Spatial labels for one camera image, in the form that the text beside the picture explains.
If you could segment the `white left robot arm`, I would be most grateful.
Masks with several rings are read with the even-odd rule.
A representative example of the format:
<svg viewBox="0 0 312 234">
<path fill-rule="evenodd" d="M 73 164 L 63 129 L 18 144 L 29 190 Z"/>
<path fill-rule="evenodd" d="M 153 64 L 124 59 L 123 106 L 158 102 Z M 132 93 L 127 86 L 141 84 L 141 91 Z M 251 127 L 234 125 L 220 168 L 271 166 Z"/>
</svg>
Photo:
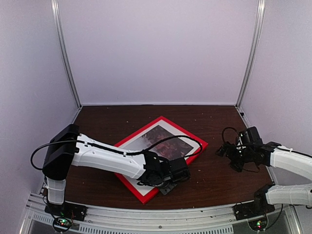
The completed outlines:
<svg viewBox="0 0 312 234">
<path fill-rule="evenodd" d="M 131 151 L 98 142 L 79 133 L 70 124 L 48 145 L 42 172 L 47 180 L 47 200 L 59 216 L 70 212 L 65 202 L 66 178 L 70 166 L 82 166 L 121 174 L 139 186 L 159 188 L 165 193 L 169 186 L 190 178 L 187 162 L 180 157 L 168 160 L 147 149 Z"/>
</svg>

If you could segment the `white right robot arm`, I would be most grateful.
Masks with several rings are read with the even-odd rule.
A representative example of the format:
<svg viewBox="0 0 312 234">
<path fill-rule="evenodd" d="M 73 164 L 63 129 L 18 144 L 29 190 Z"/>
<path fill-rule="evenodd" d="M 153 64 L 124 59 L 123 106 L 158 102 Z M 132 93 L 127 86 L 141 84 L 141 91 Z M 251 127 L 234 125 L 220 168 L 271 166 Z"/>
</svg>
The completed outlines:
<svg viewBox="0 0 312 234">
<path fill-rule="evenodd" d="M 236 132 L 236 142 L 225 139 L 216 151 L 216 155 L 227 157 L 229 166 L 237 172 L 242 172 L 246 163 L 254 163 L 256 167 L 264 165 L 282 169 L 307 180 L 312 179 L 312 157 L 288 148 L 280 143 L 264 143 L 258 129 L 253 126 Z M 312 206 L 312 184 L 265 185 L 254 193 L 254 201 L 250 211 L 254 215 L 262 214 L 269 205 L 291 204 Z"/>
</svg>

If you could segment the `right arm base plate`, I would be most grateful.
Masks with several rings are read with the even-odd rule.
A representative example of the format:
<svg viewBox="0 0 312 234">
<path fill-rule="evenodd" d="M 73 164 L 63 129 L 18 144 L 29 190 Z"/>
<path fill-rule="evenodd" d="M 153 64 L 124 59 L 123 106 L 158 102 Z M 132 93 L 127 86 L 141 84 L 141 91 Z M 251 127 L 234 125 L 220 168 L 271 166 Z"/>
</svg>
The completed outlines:
<svg viewBox="0 0 312 234">
<path fill-rule="evenodd" d="M 257 208 L 254 202 L 237 203 L 233 207 L 233 212 L 237 221 L 262 216 L 275 211 L 274 205 L 266 205 L 264 208 Z"/>
</svg>

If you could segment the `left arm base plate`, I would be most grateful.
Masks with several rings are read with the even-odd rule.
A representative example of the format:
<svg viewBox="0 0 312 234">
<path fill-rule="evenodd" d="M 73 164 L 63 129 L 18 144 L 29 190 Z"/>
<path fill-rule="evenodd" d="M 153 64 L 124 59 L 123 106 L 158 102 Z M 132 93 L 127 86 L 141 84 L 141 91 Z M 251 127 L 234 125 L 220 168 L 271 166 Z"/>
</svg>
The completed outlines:
<svg viewBox="0 0 312 234">
<path fill-rule="evenodd" d="M 61 216 L 68 219 L 77 221 L 84 221 L 87 207 L 73 203 L 64 202 L 62 205 L 48 204 L 45 206 L 44 211 L 54 216 Z"/>
</svg>

